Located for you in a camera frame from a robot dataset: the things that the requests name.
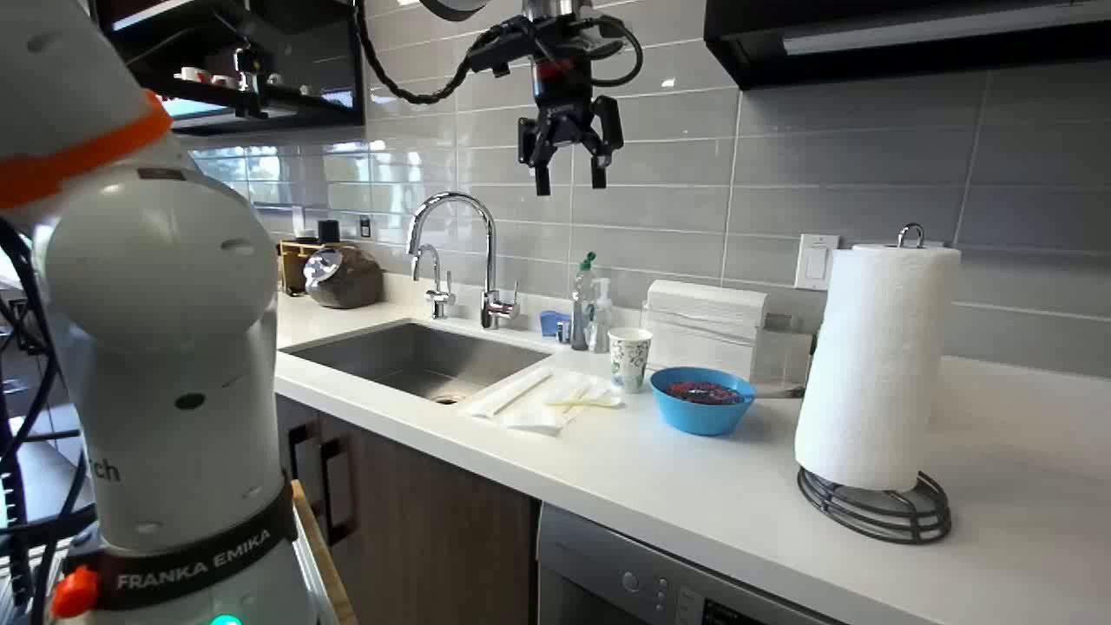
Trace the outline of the dark upper cabinet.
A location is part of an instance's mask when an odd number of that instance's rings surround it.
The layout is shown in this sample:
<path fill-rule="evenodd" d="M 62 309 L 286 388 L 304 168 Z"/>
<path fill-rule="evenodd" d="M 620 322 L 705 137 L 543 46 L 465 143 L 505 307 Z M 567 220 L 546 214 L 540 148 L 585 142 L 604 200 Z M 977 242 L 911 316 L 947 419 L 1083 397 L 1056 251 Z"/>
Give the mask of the dark upper cabinet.
<path fill-rule="evenodd" d="M 179 135 L 364 122 L 351 0 L 86 0 Z"/>

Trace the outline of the wide wooden cabinet door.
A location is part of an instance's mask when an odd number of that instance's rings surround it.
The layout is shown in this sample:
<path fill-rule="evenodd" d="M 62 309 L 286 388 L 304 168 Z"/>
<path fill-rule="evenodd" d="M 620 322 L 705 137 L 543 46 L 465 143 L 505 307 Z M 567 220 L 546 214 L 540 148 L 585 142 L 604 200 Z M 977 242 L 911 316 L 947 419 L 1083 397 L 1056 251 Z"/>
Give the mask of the wide wooden cabinet door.
<path fill-rule="evenodd" d="M 322 415 L 333 561 L 358 625 L 536 625 L 540 503 L 446 460 Z"/>

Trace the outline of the spoon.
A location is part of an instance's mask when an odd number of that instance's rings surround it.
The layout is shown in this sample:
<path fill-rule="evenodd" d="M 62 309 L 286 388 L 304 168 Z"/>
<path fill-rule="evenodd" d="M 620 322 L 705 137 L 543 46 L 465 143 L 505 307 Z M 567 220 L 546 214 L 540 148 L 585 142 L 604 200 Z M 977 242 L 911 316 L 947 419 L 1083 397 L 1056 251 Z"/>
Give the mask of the spoon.
<path fill-rule="evenodd" d="M 805 387 L 778 389 L 777 391 L 765 392 L 765 394 L 760 394 L 758 391 L 750 392 L 750 394 L 742 394 L 739 389 L 730 389 L 711 383 L 694 383 L 689 389 L 685 389 L 681 395 L 685 401 L 691 401 L 691 403 L 700 405 L 733 406 L 752 403 L 755 399 L 760 397 L 801 399 L 805 395 Z"/>

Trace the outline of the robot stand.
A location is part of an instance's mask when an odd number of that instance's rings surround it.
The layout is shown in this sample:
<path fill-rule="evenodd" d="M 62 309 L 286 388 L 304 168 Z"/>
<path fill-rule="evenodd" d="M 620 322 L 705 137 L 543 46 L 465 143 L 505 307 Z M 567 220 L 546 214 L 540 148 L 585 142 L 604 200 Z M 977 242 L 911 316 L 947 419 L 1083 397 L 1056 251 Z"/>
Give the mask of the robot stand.
<path fill-rule="evenodd" d="M 318 609 L 317 625 L 358 625 L 348 589 L 334 565 L 326 535 L 306 498 L 306 492 L 297 478 L 291 480 L 290 486 L 299 527 L 294 550 L 306 578 L 306 588 Z"/>

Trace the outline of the narrow wooden cabinet door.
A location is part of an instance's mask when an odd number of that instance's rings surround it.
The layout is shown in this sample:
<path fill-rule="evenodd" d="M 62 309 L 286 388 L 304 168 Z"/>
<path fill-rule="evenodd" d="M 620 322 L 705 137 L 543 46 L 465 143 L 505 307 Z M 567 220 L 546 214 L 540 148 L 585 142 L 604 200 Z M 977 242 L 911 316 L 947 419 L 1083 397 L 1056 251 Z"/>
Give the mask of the narrow wooden cabinet door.
<path fill-rule="evenodd" d="M 292 478 L 291 475 L 290 475 L 290 470 L 289 470 L 289 465 L 288 465 L 288 457 L 286 457 L 286 452 L 288 451 L 288 447 L 286 447 L 286 432 L 289 429 L 296 426 L 296 424 L 302 424 L 302 423 L 313 422 L 316 424 L 316 432 L 317 432 L 317 438 L 318 438 L 318 447 L 319 447 L 319 451 L 320 451 L 320 446 L 321 446 L 321 443 L 322 443 L 322 438 L 321 438 L 321 435 L 320 435 L 320 423 L 319 423 L 319 416 L 320 415 L 319 415 L 319 412 L 316 411 L 316 409 L 312 409 L 310 406 L 306 406 L 306 405 L 303 405 L 301 403 L 298 403 L 298 401 L 294 401 L 292 399 L 288 399 L 286 396 L 280 395 L 280 394 L 276 394 L 276 409 L 277 409 L 277 412 L 276 412 L 276 423 L 277 423 L 278 435 L 279 435 L 278 442 L 279 442 L 280 462 L 281 462 L 282 470 L 286 471 L 286 475 L 288 477 Z M 320 478 L 320 487 L 321 487 L 320 458 L 319 458 L 319 478 Z M 320 490 L 320 493 L 321 493 L 321 495 L 320 495 L 320 510 L 319 510 L 319 513 L 313 513 L 316 515 L 317 520 L 318 520 L 318 523 L 321 523 L 321 520 L 323 518 L 322 490 Z"/>

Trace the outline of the clear pump soap bottle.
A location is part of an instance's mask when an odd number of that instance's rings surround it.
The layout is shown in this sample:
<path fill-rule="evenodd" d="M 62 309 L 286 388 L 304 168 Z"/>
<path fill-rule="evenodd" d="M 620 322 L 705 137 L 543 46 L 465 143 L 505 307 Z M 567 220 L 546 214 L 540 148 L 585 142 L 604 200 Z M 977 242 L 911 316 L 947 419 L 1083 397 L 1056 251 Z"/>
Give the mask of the clear pump soap bottle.
<path fill-rule="evenodd" d="M 610 298 L 610 278 L 595 281 L 595 300 L 588 327 L 588 347 L 594 353 L 608 352 L 608 331 L 614 316 L 614 301 Z"/>

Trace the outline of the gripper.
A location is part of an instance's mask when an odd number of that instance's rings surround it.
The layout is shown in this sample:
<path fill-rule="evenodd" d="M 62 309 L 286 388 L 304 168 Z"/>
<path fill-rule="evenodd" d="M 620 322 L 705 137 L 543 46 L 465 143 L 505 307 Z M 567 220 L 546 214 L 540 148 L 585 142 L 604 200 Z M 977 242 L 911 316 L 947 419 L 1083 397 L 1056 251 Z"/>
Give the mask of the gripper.
<path fill-rule="evenodd" d="M 551 195 L 550 162 L 558 148 L 552 135 L 567 122 L 578 130 L 575 142 L 590 155 L 591 187 L 605 189 L 608 167 L 624 147 L 619 103 L 597 95 L 588 51 L 594 44 L 583 17 L 533 17 L 532 89 L 536 118 L 517 119 L 517 162 L 528 167 L 536 195 Z"/>

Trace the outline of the pale yellow plastic utensil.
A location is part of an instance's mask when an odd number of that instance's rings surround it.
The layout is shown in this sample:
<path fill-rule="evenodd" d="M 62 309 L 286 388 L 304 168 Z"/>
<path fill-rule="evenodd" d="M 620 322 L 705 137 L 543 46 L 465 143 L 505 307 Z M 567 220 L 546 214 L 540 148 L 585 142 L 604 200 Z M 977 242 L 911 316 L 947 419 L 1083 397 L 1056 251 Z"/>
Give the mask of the pale yellow plastic utensil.
<path fill-rule="evenodd" d="M 567 389 L 565 392 L 544 399 L 542 404 L 544 407 L 551 409 L 620 409 L 623 407 L 623 400 L 611 389 L 581 386 Z"/>

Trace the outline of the white cloth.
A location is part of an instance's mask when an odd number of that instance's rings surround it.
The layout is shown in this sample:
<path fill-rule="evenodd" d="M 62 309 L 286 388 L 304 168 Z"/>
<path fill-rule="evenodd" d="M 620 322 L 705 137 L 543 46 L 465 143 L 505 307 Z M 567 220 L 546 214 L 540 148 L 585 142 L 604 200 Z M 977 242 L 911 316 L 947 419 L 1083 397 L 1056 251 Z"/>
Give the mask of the white cloth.
<path fill-rule="evenodd" d="M 581 386 L 611 389 L 607 380 L 590 376 L 587 373 L 558 367 L 541 367 L 529 372 L 521 379 L 511 381 L 504 389 L 489 392 L 488 395 L 463 409 L 462 414 L 467 417 L 497 424 L 506 430 L 533 432 L 533 434 L 556 437 L 572 420 L 600 407 L 551 409 L 543 406 L 543 400 L 565 392 L 567 389 Z M 611 409 L 601 409 L 601 411 L 611 411 Z"/>

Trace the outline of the stack of folded paper towels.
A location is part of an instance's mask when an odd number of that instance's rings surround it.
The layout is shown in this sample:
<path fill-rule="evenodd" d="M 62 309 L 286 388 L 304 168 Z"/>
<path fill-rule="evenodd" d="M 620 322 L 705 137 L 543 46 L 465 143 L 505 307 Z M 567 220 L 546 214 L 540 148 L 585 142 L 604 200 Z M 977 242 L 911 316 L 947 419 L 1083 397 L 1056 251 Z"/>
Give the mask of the stack of folded paper towels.
<path fill-rule="evenodd" d="M 648 367 L 707 367 L 753 379 L 765 293 L 655 280 L 641 308 L 652 335 Z"/>

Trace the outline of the patterned paper cup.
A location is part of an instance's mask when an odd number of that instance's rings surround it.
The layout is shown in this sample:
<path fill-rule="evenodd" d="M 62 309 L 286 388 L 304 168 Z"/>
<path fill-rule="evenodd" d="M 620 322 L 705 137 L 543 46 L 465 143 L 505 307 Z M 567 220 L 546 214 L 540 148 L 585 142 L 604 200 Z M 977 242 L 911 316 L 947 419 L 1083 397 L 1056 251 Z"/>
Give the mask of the patterned paper cup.
<path fill-rule="evenodd" d="M 621 394 L 638 394 L 644 387 L 652 333 L 643 327 L 612 327 L 608 331 L 611 383 Z"/>

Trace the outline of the black range hood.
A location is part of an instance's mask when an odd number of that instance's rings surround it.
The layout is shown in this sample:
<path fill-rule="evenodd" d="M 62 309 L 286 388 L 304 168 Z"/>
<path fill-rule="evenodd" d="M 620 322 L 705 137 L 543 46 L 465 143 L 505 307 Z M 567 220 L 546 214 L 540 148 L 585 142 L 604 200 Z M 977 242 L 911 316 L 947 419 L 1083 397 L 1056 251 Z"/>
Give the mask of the black range hood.
<path fill-rule="evenodd" d="M 1111 0 L 705 0 L 742 90 L 1111 59 Z"/>

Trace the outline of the round brown pot with lid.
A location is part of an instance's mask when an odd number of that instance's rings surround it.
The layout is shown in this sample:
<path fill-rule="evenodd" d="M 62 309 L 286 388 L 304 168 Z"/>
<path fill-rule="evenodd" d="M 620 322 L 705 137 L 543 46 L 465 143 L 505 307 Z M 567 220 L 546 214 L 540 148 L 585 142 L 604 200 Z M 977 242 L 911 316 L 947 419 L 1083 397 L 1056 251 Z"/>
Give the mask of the round brown pot with lid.
<path fill-rule="evenodd" d="M 302 273 L 306 293 L 321 308 L 366 308 L 384 298 L 384 272 L 354 245 L 321 246 L 306 262 Z"/>

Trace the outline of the grey dishwasher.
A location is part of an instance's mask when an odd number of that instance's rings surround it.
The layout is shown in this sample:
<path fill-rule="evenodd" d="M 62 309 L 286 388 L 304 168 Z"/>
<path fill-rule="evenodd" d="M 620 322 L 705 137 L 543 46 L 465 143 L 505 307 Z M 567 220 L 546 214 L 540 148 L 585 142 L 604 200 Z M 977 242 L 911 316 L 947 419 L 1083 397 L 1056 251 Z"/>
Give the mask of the grey dishwasher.
<path fill-rule="evenodd" d="M 536 625 L 845 625 L 543 503 Z"/>

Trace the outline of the tall chrome tap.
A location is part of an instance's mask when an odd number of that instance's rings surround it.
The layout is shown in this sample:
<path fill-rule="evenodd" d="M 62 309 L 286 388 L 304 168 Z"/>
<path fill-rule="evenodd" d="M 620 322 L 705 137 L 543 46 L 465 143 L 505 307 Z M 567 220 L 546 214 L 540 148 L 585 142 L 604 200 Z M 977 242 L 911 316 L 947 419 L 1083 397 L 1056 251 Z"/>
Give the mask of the tall chrome tap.
<path fill-rule="evenodd" d="M 411 260 L 411 278 L 420 280 L 419 268 L 422 258 L 422 233 L 426 222 L 432 216 L 437 206 L 444 203 L 464 203 L 476 211 L 477 216 L 483 219 L 486 228 L 486 275 L 483 281 L 483 302 L 479 308 L 479 319 L 481 326 L 489 331 L 500 327 L 501 320 L 513 320 L 519 315 L 519 301 L 517 293 L 519 289 L 513 288 L 513 300 L 506 301 L 499 289 L 496 288 L 496 246 L 497 230 L 496 216 L 478 198 L 464 193 L 440 193 L 430 195 L 417 206 L 408 230 L 408 241 L 406 241 L 406 254 Z"/>

